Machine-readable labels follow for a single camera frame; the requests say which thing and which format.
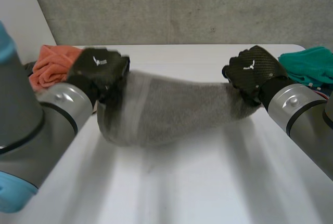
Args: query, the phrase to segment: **gray concrete wall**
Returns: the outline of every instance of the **gray concrete wall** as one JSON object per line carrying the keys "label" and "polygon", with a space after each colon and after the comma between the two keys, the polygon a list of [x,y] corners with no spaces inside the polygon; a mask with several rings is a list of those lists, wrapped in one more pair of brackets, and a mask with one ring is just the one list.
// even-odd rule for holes
{"label": "gray concrete wall", "polygon": [[333,49],[333,0],[38,0],[58,44]]}

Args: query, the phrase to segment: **light blue robot arm cap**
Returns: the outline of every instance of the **light blue robot arm cap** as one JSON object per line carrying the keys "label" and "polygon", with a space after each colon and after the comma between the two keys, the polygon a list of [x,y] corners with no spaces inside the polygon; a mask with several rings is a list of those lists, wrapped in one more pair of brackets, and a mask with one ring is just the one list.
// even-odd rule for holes
{"label": "light blue robot arm cap", "polygon": [[6,61],[16,51],[14,41],[0,21],[0,63]]}
{"label": "light blue robot arm cap", "polygon": [[0,212],[20,211],[38,188],[16,176],[0,172]]}

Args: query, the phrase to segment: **wall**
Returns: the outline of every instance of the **wall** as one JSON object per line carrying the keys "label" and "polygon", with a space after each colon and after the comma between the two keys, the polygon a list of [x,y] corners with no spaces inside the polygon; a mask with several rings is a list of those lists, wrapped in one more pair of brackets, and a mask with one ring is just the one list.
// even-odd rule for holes
{"label": "wall", "polygon": [[0,0],[0,20],[14,39],[22,63],[36,60],[41,45],[55,45],[37,0]]}
{"label": "wall", "polygon": [[58,44],[333,49],[333,0],[38,0]]}

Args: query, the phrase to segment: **white logo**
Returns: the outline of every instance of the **white logo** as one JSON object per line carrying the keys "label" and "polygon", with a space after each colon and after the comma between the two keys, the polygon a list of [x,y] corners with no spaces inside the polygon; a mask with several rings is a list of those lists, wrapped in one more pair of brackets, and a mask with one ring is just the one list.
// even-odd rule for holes
{"label": "white logo", "polygon": [[107,63],[106,59],[105,60],[98,60],[98,59],[95,59],[95,56],[93,56],[93,59],[94,59],[97,66],[99,66],[100,64],[106,64]]}
{"label": "white logo", "polygon": [[254,70],[254,60],[253,60],[253,64],[252,65],[250,65],[249,67],[244,67],[243,68],[243,70],[250,70],[250,69]]}

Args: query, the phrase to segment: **cloth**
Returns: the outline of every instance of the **cloth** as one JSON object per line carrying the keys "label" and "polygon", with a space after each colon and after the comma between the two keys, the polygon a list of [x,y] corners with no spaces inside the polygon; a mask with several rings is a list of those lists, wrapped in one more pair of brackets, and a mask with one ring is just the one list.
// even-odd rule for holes
{"label": "cloth", "polygon": [[33,67],[33,74],[29,77],[33,90],[47,89],[51,85],[65,81],[68,70],[80,53],[81,50],[73,46],[43,45]]}
{"label": "cloth", "polygon": [[119,146],[156,146],[240,120],[259,106],[244,102],[230,83],[192,83],[130,71],[119,94],[99,103],[106,140]]}
{"label": "cloth", "polygon": [[333,54],[325,47],[282,54],[279,61],[298,83],[313,87],[333,84]]}
{"label": "cloth", "polygon": [[333,93],[332,86],[329,86],[327,84],[323,84],[321,87],[313,87],[313,86],[308,86],[311,90],[316,92],[317,94],[321,95],[325,99],[329,99],[331,94]]}

